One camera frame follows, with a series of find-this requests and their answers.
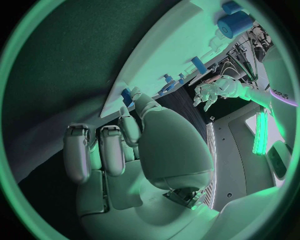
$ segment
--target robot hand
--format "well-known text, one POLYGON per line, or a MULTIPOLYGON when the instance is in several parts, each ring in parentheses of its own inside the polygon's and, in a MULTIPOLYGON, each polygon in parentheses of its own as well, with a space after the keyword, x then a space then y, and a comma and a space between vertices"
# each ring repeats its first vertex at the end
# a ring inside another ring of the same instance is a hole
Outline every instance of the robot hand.
POLYGON ((239 96, 238 89, 242 86, 239 81, 235 81, 230 76, 223 76, 216 82, 212 83, 201 83, 195 88, 194 107, 201 102, 206 102, 204 111, 206 112, 209 107, 215 103, 218 99, 218 95, 228 98, 236 98, 239 96))

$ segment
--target green led strip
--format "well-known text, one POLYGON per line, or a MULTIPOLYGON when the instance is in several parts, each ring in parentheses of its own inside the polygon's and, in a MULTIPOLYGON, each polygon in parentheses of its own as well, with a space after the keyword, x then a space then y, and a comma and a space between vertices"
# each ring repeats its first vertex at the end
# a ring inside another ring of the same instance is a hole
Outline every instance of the green led strip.
POLYGON ((252 152, 257 155, 266 153, 268 142, 268 114, 259 112, 256 114, 256 134, 252 152))

